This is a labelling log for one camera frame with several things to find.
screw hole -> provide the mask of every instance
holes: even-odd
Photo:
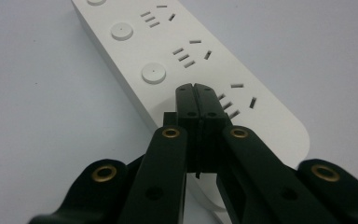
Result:
[[[237,138],[245,138],[249,135],[248,132],[246,132],[245,130],[239,129],[239,128],[231,130],[230,133],[231,133],[231,135],[233,135],[234,137],[237,137]]]
[[[166,129],[162,132],[162,135],[164,135],[164,137],[168,137],[168,138],[174,138],[179,136],[180,132],[176,129]]]
[[[117,174],[116,167],[109,164],[109,165],[104,165],[104,166],[98,167],[92,173],[91,177],[95,182],[102,183],[102,182],[106,182],[106,181],[113,179],[113,177],[115,177],[116,174]]]
[[[319,178],[328,182],[337,182],[340,179],[339,174],[328,166],[314,164],[310,170]]]

white power strip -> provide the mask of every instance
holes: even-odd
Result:
[[[151,130],[175,110],[175,89],[207,85],[236,125],[254,130],[288,166],[309,150],[302,123],[176,0],[72,0],[78,18]],[[187,180],[227,223],[213,175]]]

round button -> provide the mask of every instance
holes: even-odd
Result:
[[[142,69],[142,78],[149,84],[159,84],[165,79],[165,68],[159,63],[149,63]]]
[[[133,30],[132,27],[127,23],[120,22],[112,27],[111,33],[114,39],[123,41],[132,37]]]
[[[105,3],[106,0],[88,0],[87,2],[92,6],[100,6]]]

electrical socket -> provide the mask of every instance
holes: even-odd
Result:
[[[152,131],[175,110],[175,89],[213,88],[232,122],[254,130],[288,166],[309,150],[302,123],[176,0],[72,0],[91,41]],[[227,223],[214,175],[187,184]]]

white background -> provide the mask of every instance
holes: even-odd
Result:
[[[358,177],[358,1],[181,2],[304,123],[309,159]],[[53,212],[87,165],[150,138],[69,0],[0,1],[0,224]],[[185,223],[213,223],[186,201]]]

